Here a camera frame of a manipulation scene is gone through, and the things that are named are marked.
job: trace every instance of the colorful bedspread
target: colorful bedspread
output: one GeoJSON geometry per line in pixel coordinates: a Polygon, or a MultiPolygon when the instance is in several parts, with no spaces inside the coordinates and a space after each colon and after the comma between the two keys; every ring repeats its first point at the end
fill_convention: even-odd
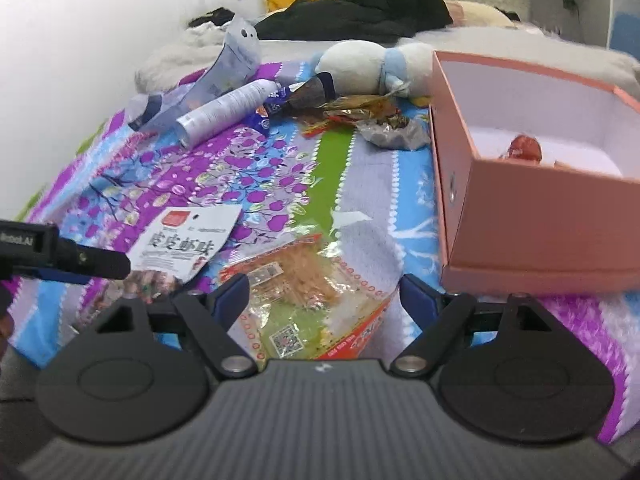
{"type": "MultiPolygon", "coordinates": [[[[304,79],[304,64],[263,66],[260,76],[304,79]]],[[[162,96],[175,103],[194,78],[162,96]]],[[[418,112],[409,105],[409,115],[418,112]]],[[[115,114],[92,146],[43,193],[28,220],[56,222],[79,243],[127,251],[168,206],[240,203],[239,223],[202,273],[210,291],[233,247],[270,240],[285,225],[313,219],[338,240],[345,259],[376,288],[392,290],[403,272],[438,285],[438,233],[431,151],[380,150],[347,130],[315,139],[292,121],[263,135],[242,124],[185,152],[171,133],[143,134],[131,111],[115,114]]],[[[12,344],[44,366],[73,337],[78,307],[105,286],[16,279],[12,344]]],[[[543,298],[545,306],[609,367],[616,397],[600,435],[609,442],[640,419],[640,296],[543,298]]],[[[396,301],[368,348],[391,360],[419,332],[396,301]]]]}

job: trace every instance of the barcode label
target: barcode label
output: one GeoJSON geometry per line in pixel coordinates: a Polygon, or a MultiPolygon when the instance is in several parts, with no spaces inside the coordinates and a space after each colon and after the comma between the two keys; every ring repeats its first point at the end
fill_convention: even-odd
{"type": "Polygon", "coordinates": [[[277,262],[271,262],[270,264],[263,265],[257,269],[252,270],[247,274],[249,278],[249,286],[260,285],[261,283],[268,282],[271,278],[275,278],[284,273],[284,270],[277,262]]]}
{"type": "Polygon", "coordinates": [[[278,353],[278,357],[283,359],[302,350],[305,346],[298,337],[298,331],[293,325],[287,325],[271,335],[269,340],[278,353]]]}

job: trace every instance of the white plush toy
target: white plush toy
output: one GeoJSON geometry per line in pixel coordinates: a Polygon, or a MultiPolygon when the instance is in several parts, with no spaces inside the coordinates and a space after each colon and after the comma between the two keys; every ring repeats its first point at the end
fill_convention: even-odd
{"type": "Polygon", "coordinates": [[[315,72],[329,72],[338,95],[385,94],[402,97],[429,95],[428,78],[433,67],[433,47],[407,43],[384,48],[370,41],[343,41],[329,47],[315,72]]]}

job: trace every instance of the white wall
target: white wall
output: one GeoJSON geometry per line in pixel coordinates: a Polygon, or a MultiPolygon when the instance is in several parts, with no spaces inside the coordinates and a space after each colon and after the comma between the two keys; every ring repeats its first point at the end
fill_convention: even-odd
{"type": "Polygon", "coordinates": [[[133,73],[207,10],[261,0],[0,0],[0,218],[135,93],[133,73]]]}

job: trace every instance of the pink box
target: pink box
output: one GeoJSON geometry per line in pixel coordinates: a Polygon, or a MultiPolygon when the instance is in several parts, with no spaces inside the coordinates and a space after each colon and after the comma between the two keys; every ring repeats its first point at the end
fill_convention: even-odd
{"type": "Polygon", "coordinates": [[[450,52],[434,53],[431,92],[447,290],[640,287],[640,103],[560,70],[450,52]],[[518,134],[540,142],[540,165],[499,158],[518,134]]]}

